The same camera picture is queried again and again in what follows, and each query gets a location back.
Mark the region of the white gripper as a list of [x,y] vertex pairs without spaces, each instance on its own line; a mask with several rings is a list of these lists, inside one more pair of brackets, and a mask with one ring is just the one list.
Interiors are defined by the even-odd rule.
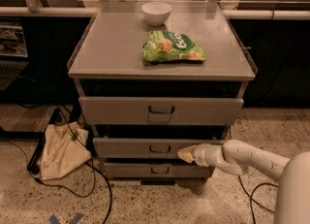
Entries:
[[220,167],[225,164],[222,147],[215,144],[191,145],[177,150],[179,159],[202,167]]

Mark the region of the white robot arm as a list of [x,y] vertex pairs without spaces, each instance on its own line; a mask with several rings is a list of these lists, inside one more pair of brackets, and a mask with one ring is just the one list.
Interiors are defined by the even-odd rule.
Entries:
[[223,144],[194,144],[180,148],[177,156],[201,167],[242,176],[252,167],[279,183],[274,224],[310,224],[310,152],[293,158],[259,149],[240,140]]

